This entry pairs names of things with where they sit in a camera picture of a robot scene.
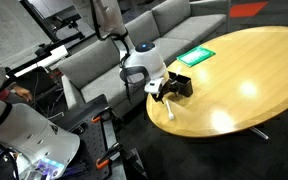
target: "wooden table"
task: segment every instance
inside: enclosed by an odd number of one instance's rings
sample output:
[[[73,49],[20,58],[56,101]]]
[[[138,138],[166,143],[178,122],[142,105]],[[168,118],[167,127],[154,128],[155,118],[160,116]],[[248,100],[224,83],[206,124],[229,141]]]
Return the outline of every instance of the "wooden table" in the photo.
[[[147,98],[147,112],[159,128],[185,137],[211,137],[251,128],[288,108],[288,27],[241,30],[202,44],[216,55],[188,68],[174,61],[168,70],[192,79],[193,94],[168,93],[165,104]]]

